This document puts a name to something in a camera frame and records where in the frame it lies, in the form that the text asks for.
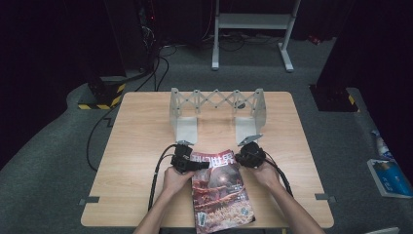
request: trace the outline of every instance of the dark background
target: dark background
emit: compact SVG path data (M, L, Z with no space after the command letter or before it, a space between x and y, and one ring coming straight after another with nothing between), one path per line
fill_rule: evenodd
M179 25L188 35L193 35L186 40L197 41L207 27L209 2L180 1L181 4L191 4L188 4L189 9L176 12L177 15L168 13L162 0L155 2L155 15L167 13L163 19L157 19L157 29L163 36L173 38L182 33L173 29L173 23L169 22L166 26L166 21L169 18L186 21L188 24ZM71 21L67 6L73 2L68 2L70 4L61 0L2 1L0 5L1 167L66 109L66 96L70 91L87 82L62 36L67 33L63 25ZM261 0L234 3L223 0L221 8L231 12L285 13L289 12L289 2ZM409 108L412 106L413 62L408 35L413 34L413 19L406 2L361 0L355 4L350 0L302 1L292 38L306 40L312 35L323 41L338 37L324 68L330 71L324 75L323 79L327 80L324 84L360 89L391 152L412 179L413 125L410 123ZM90 11L89 18L99 19L99 28L109 28L104 19L102 1L95 0L94 3L95 8ZM113 44L110 30L105 33L98 38L100 43ZM93 40L88 43L96 50ZM99 69L99 64L95 63L92 67Z

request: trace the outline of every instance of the red magazine cover image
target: red magazine cover image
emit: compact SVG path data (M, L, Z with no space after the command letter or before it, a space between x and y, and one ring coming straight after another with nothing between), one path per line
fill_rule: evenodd
M209 162L192 177L197 234L212 233L255 220L239 164L230 149L217 154L193 152L191 161Z

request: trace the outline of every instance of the yellow and black hazard tape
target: yellow and black hazard tape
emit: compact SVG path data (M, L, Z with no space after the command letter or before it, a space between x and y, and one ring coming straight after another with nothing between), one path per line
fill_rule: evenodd
M80 109L111 109L115 107L121 100L122 91L125 89L125 84L118 87L116 94L110 102L106 103L78 103Z
M352 108L356 110L355 112L360 112L360 109L356 105L355 99L350 94L349 94L349 101L350 101L350 105L352 106Z

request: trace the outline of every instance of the forearm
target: forearm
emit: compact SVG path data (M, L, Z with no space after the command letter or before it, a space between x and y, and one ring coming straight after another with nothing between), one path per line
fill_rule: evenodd
M280 184L268 186L294 234L324 233L307 211Z
M136 227L133 234L159 233L162 219L165 215L168 203L170 202L171 198L172 195L170 193L163 191L156 200L151 210Z

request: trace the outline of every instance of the white metal frame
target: white metal frame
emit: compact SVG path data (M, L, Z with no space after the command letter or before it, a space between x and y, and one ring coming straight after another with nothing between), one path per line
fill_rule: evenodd
M284 29L283 42L279 43L282 60L287 72L294 71L286 47L291 31L297 18L301 0L295 0L291 14L266 15L266 14L220 14L219 0L216 0L215 28L212 50L212 70L219 69L219 28L253 28L253 29Z
M264 99L264 91L257 89L250 96L243 95L235 90L230 95L224 96L218 90L204 95L199 90L195 90L189 96L185 96L176 88L170 92L169 121L175 133L176 142L187 142L195 144L198 141L197 117L183 117L182 109L184 105L189 105L195 109L195 113L201 113L204 104L210 104L215 108L223 104L232 107L235 115L239 109L250 108L249 117L235 117L236 142L240 144L248 137L260 135L261 128L265 125L267 110Z

